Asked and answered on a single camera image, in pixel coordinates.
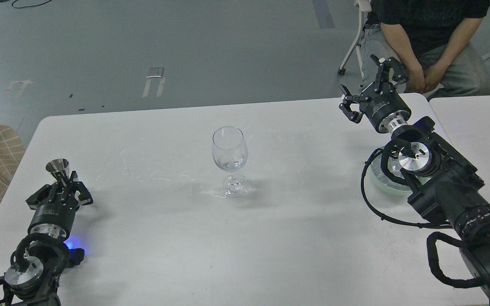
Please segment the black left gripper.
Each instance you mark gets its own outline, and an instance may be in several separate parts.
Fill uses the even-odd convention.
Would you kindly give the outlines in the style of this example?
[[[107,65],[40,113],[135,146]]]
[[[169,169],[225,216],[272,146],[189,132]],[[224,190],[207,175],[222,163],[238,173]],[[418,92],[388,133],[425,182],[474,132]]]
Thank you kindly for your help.
[[[70,236],[76,211],[79,206],[94,203],[93,197],[76,171],[72,171],[64,187],[64,201],[61,196],[62,185],[45,184],[25,202],[35,211],[28,227],[28,234],[46,234],[58,240],[67,240]]]

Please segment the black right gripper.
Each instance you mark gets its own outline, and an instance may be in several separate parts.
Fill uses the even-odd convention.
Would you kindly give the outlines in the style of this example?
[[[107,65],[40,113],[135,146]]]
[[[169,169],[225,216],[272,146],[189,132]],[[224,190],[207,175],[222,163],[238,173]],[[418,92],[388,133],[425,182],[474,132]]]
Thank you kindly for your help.
[[[408,82],[408,76],[401,62],[394,57],[385,59],[372,54],[371,60],[378,67],[373,85],[366,87],[362,95],[352,95],[345,85],[340,85],[343,95],[339,109],[354,123],[360,123],[365,113],[376,132],[389,133],[388,122],[396,113],[404,120],[409,120],[411,116],[410,108],[396,91],[399,85]],[[362,110],[352,110],[353,103],[362,105]]]

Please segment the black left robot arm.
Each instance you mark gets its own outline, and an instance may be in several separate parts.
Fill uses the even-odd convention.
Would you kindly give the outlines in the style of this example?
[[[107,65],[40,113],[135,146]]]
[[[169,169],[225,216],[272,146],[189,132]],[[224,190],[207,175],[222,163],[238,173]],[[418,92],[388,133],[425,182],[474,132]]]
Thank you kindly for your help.
[[[53,173],[56,181],[44,185],[26,203],[34,211],[23,238],[0,275],[0,306],[60,306],[57,294],[63,271],[82,263],[85,250],[69,248],[76,212],[93,197],[76,172]]]

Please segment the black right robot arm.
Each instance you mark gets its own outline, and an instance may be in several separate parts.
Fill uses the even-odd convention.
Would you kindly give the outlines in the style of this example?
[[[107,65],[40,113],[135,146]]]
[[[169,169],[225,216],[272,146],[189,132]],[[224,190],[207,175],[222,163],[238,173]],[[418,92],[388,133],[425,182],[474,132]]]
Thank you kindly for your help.
[[[377,58],[375,80],[360,95],[352,95],[346,86],[339,107],[351,122],[366,116],[377,133],[388,133],[390,141],[371,153],[362,170],[361,185],[375,158],[391,182],[407,186],[407,202],[426,220],[410,223],[389,217],[371,205],[365,188],[361,193],[366,205],[382,220],[394,224],[436,231],[427,237],[430,272],[440,282],[455,288],[480,287],[490,302],[490,204],[480,195],[484,181],[477,168],[434,131],[434,121],[425,116],[408,124],[411,110],[396,91],[396,84],[406,82],[401,63],[396,58]],[[439,232],[453,228],[458,238]],[[452,279],[440,268],[437,242],[457,247],[473,276]]]

